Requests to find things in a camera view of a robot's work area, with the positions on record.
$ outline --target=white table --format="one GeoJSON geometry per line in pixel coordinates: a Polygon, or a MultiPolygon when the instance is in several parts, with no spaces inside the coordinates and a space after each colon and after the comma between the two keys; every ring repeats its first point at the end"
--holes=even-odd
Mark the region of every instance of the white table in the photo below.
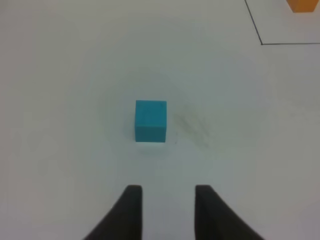
{"type": "Polygon", "coordinates": [[[80,240],[127,185],[143,239],[193,240],[209,184],[268,240],[320,224],[319,46],[260,46],[238,0],[0,4],[0,239],[80,240]],[[167,142],[135,143],[135,100],[167,142]]]}

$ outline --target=blue cube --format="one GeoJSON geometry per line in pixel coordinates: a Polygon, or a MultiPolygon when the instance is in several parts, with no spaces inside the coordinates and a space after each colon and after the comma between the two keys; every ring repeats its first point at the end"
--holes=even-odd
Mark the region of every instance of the blue cube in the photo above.
{"type": "Polygon", "coordinates": [[[167,102],[135,102],[135,141],[164,143],[167,132],[167,102]]]}

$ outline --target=orange block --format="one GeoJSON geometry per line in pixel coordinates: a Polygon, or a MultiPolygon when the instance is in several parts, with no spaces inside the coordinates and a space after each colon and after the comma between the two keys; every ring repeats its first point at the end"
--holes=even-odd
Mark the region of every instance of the orange block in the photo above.
{"type": "Polygon", "coordinates": [[[286,0],[294,13],[311,13],[319,0],[286,0]]]}

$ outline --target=black line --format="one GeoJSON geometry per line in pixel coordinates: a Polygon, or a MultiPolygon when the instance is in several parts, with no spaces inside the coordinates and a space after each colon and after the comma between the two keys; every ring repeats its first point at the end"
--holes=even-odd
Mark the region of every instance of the black line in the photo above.
{"type": "Polygon", "coordinates": [[[248,11],[249,11],[249,14],[250,14],[251,20],[252,20],[252,22],[253,22],[253,25],[254,25],[254,28],[255,28],[256,34],[258,35],[258,38],[259,38],[260,44],[261,44],[261,45],[264,45],[264,43],[263,43],[263,42],[262,42],[262,40],[261,40],[260,34],[259,34],[259,32],[258,32],[258,28],[257,28],[257,26],[256,26],[256,23],[255,23],[254,17],[253,17],[253,16],[252,16],[252,14],[251,14],[251,11],[250,11],[250,8],[249,8],[249,5],[248,5],[248,3],[247,3],[247,0],[244,0],[244,2],[245,2],[245,5],[246,5],[246,8],[247,8],[247,9],[248,9],[248,11]]]}
{"type": "Polygon", "coordinates": [[[264,43],[263,45],[320,45],[320,42],[264,43]]]}

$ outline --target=stain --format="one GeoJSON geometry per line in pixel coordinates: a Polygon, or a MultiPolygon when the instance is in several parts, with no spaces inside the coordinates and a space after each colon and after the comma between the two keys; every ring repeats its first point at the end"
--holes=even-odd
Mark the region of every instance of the stain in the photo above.
{"type": "Polygon", "coordinates": [[[190,107],[185,107],[180,113],[174,114],[174,123],[198,147],[210,146],[210,127],[206,119],[199,117],[190,107]]]}

